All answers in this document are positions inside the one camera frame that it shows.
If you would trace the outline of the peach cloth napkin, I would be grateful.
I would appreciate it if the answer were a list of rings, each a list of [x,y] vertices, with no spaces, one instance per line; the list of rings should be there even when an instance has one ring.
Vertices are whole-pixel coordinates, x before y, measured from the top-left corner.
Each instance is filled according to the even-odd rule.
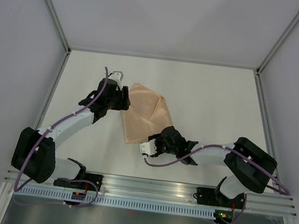
[[[129,109],[122,113],[126,144],[145,142],[173,125],[166,100],[157,92],[136,83],[129,90],[129,100]]]

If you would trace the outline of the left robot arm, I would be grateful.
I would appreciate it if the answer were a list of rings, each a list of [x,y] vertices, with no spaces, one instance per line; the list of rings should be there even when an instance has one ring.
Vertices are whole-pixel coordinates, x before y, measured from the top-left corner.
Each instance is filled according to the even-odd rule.
[[[72,187],[82,187],[86,181],[86,167],[72,158],[57,158],[56,149],[78,131],[95,124],[108,110],[128,110],[131,104],[128,87],[121,82],[121,73],[113,72],[69,115],[47,127],[22,130],[11,165],[37,183],[50,177],[65,178]]]

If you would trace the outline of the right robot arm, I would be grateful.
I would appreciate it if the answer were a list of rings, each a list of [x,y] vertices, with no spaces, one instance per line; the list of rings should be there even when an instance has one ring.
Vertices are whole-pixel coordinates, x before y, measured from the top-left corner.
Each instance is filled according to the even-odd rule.
[[[143,159],[167,153],[185,165],[226,166],[231,176],[224,177],[207,199],[207,204],[220,207],[234,206],[236,198],[248,191],[263,193],[277,168],[277,161],[246,137],[225,145],[205,145],[186,140],[173,126],[149,136],[139,144],[139,151]]]

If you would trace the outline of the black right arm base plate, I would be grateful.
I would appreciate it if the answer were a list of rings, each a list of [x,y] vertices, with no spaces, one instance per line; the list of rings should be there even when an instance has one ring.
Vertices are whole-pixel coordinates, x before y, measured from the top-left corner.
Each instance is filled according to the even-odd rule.
[[[193,197],[197,200],[197,204],[210,207],[242,209],[245,204],[244,194],[239,194],[234,199],[229,199],[212,188],[198,187]]]

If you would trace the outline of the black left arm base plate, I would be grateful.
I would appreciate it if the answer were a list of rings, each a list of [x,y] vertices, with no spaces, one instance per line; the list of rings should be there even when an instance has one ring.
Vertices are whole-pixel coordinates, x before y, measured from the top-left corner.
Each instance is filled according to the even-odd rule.
[[[65,187],[69,189],[87,190],[87,191],[99,191],[102,186],[104,176],[100,174],[86,173],[82,177],[83,181],[79,179],[66,179],[58,178],[54,180],[54,186]]]

